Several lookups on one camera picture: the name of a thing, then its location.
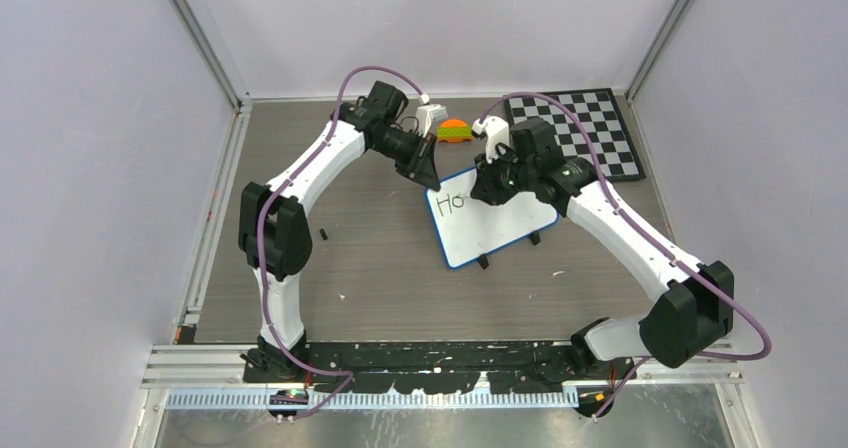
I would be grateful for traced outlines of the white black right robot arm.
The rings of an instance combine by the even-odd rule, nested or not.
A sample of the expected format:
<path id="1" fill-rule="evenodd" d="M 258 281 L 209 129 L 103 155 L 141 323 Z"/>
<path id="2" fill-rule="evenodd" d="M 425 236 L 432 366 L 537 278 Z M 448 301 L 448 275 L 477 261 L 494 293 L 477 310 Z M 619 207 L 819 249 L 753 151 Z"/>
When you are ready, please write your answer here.
<path id="1" fill-rule="evenodd" d="M 534 194 L 593 235 L 652 303 L 644 315 L 602 318 L 574 333 L 570 360 L 577 374 L 596 378 L 611 360 L 630 357 L 678 368 L 732 330 L 730 268 L 700 262 L 631 213 L 591 162 L 563 155 L 553 125 L 534 118 L 510 126 L 489 116 L 475 121 L 472 133 L 486 148 L 475 158 L 471 198 L 502 206 L 520 193 Z"/>

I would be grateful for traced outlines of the blue framed whiteboard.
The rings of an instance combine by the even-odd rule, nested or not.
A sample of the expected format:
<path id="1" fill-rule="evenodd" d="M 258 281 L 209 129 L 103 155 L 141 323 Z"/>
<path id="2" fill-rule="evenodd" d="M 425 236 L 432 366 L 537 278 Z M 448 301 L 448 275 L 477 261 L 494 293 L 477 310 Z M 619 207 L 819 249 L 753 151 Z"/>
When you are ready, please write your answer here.
<path id="1" fill-rule="evenodd" d="M 476 170 L 468 168 L 442 179 L 440 190 L 424 191 L 444 261 L 451 269 L 528 240 L 559 220 L 552 206 L 527 192 L 500 206 L 473 199 L 470 191 L 475 181 Z"/>

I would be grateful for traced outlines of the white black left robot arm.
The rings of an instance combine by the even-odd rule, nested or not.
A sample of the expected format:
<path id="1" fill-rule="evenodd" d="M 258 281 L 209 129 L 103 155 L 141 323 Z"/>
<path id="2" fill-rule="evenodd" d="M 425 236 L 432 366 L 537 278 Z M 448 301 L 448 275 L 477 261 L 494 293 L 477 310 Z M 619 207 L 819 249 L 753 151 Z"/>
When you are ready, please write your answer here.
<path id="1" fill-rule="evenodd" d="M 315 142 L 285 171 L 265 184 L 248 183 L 241 193 L 237 244 L 260 290 L 262 325 L 250 361 L 280 380 L 298 380 L 307 366 L 300 314 L 300 273 L 313 250 L 308 215 L 336 177 L 367 151 L 390 159 L 396 172 L 438 190 L 435 129 L 447 109 L 427 95 L 401 125 L 407 96 L 377 81 L 368 95 L 342 102 Z"/>

